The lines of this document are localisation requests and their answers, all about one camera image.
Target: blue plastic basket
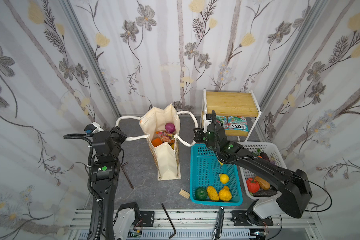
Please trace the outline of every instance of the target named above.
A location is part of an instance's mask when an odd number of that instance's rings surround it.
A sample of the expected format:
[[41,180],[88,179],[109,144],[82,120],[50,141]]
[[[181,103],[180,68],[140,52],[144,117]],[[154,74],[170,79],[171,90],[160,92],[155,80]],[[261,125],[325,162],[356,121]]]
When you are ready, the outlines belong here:
[[[220,182],[219,174],[225,173],[230,180],[226,184]],[[192,202],[203,205],[215,206],[239,206],[243,203],[243,195],[241,194],[240,179],[237,167],[232,164],[220,165],[213,151],[206,148],[205,144],[195,144],[191,147],[191,178],[190,197]],[[195,191],[198,187],[207,188],[212,186],[217,193],[224,187],[228,186],[232,194],[229,202],[213,202],[207,198],[206,201],[196,200]]]

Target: lemon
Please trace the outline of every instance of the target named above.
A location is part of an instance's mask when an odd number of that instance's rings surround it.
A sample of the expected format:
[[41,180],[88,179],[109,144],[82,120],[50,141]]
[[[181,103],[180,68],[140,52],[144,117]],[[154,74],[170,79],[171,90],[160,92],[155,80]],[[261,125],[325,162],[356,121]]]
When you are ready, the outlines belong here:
[[221,201],[228,202],[232,199],[232,194],[229,191],[229,187],[224,186],[219,192],[219,198]]
[[226,184],[227,182],[229,182],[229,176],[226,174],[219,174],[220,177],[220,181],[222,184]]

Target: floral wallpaper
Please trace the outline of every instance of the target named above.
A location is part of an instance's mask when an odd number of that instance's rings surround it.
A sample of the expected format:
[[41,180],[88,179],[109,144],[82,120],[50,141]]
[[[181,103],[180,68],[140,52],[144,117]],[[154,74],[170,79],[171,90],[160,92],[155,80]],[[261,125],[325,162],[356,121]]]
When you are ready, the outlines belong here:
[[[333,198],[312,213],[325,239],[360,239],[360,1],[327,3],[264,113],[286,165]],[[327,208],[312,190],[308,209]]]
[[202,90],[264,97],[314,1],[70,0],[122,114],[169,103],[201,113]]
[[87,66],[58,2],[0,1],[0,239],[66,239],[84,206],[88,149],[62,136],[115,121]]

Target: eggplant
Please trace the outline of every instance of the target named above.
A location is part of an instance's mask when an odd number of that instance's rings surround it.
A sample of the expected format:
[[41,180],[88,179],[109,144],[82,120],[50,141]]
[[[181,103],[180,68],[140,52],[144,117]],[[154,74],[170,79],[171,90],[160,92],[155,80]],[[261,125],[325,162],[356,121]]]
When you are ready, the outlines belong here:
[[251,192],[251,195],[254,197],[271,197],[276,194],[277,194],[276,190],[263,190],[263,191],[257,191],[254,193]]
[[264,159],[264,160],[269,161],[269,157],[268,157],[268,155],[267,155],[265,152],[260,152],[260,157],[261,157],[262,159]]

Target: canvas tote bag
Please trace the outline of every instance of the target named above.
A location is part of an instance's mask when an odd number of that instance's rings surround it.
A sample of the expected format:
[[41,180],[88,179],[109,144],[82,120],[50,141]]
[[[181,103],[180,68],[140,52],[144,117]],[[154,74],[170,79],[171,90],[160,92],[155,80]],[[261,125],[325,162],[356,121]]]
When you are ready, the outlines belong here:
[[[179,142],[187,147],[191,147],[195,144],[193,141],[191,144],[183,141],[178,135],[180,132],[180,118],[179,114],[189,114],[195,127],[198,127],[195,116],[189,111],[177,112],[176,109],[169,104],[165,109],[152,108],[144,116],[122,116],[117,119],[116,126],[119,125],[120,120],[133,118],[140,121],[140,127],[144,132],[144,135],[138,137],[127,137],[126,141],[133,141],[141,138],[146,138],[149,145],[149,149],[154,157],[155,165],[157,167],[157,180],[172,180],[181,179],[180,164],[179,164]],[[151,143],[152,139],[157,137],[156,131],[165,130],[165,124],[167,122],[173,122],[175,125],[175,149],[164,142],[157,147],[154,147]]]

